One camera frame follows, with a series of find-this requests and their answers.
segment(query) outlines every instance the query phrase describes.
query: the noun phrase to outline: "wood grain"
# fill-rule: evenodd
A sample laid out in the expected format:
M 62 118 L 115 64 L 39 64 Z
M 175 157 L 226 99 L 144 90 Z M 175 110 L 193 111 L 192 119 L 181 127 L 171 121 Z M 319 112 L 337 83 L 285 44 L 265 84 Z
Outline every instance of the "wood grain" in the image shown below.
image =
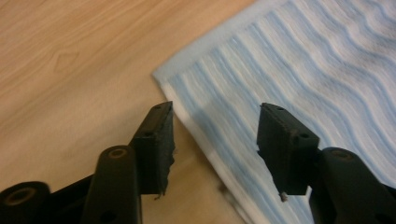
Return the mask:
M 0 1 L 0 190 L 51 190 L 93 172 L 165 98 L 151 73 L 252 0 Z M 165 197 L 143 197 L 145 223 L 242 223 L 176 120 Z

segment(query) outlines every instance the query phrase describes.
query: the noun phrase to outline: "small screw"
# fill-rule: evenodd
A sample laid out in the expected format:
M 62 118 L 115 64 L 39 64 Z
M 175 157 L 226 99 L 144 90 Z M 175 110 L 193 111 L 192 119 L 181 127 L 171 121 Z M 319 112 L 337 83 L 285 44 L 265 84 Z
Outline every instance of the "small screw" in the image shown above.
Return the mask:
M 281 201 L 282 203 L 284 203 L 284 202 L 286 202 L 286 201 L 288 200 L 288 194 L 286 194 L 285 191 L 281 192 L 281 193 L 279 194 L 279 196 L 280 196 L 280 201 Z

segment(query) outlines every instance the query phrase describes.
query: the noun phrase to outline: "blue and white striped fabric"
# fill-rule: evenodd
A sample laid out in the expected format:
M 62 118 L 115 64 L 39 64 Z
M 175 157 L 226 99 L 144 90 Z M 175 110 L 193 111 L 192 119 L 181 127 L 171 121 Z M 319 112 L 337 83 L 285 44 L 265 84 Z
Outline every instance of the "blue and white striped fabric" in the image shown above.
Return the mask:
M 250 223 L 313 222 L 281 203 L 256 135 L 262 102 L 283 106 L 320 148 L 357 153 L 396 187 L 396 2 L 259 1 L 154 76 Z

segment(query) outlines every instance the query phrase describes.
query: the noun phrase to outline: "hole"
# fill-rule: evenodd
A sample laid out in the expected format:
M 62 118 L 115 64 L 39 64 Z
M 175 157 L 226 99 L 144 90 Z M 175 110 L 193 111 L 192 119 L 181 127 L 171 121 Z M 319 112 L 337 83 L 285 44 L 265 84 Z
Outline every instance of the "hole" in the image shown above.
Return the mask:
M 309 135 L 307 133 L 300 133 L 300 136 L 302 138 L 309 138 Z
M 394 220 L 386 215 L 386 214 L 375 214 L 375 219 L 379 222 L 379 223 L 384 223 L 384 224 L 393 224 L 395 223 Z
M 18 205 L 29 201 L 35 195 L 35 189 L 33 188 L 23 188 L 12 192 L 6 197 L 4 203 L 8 206 Z
M 102 223 L 109 223 L 114 221 L 117 218 L 117 215 L 112 212 L 112 211 L 106 211 L 104 213 L 102 213 L 102 215 L 100 216 L 100 221 Z
M 343 161 L 351 161 L 353 159 L 352 154 L 339 149 L 332 150 L 332 154 Z
M 111 159 L 118 159 L 121 158 L 123 156 L 125 156 L 127 154 L 127 151 L 123 148 L 116 148 L 114 150 L 111 150 L 108 153 L 108 157 L 110 157 Z

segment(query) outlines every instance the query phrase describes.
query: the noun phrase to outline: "black plastic piece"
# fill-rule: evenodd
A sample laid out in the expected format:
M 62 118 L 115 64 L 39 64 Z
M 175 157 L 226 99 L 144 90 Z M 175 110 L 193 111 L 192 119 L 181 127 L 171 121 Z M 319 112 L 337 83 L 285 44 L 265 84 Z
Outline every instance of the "black plastic piece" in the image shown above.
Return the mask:
M 24 182 L 5 189 L 0 194 L 1 224 L 40 223 L 44 218 L 41 207 L 50 196 L 42 182 Z
M 262 104 L 257 144 L 279 194 L 305 195 L 318 143 L 318 137 L 289 111 Z
M 142 194 L 165 194 L 170 166 L 175 161 L 172 120 L 172 102 L 155 105 L 129 144 L 136 149 Z
M 356 154 L 325 148 L 318 168 L 336 211 L 334 223 L 396 223 L 396 200 Z
M 141 223 L 140 194 L 165 193 L 173 137 L 172 102 L 155 105 L 130 146 L 101 154 L 94 175 L 52 194 L 41 182 L 2 191 L 0 224 Z
M 141 223 L 134 150 L 111 147 L 99 157 L 81 224 Z

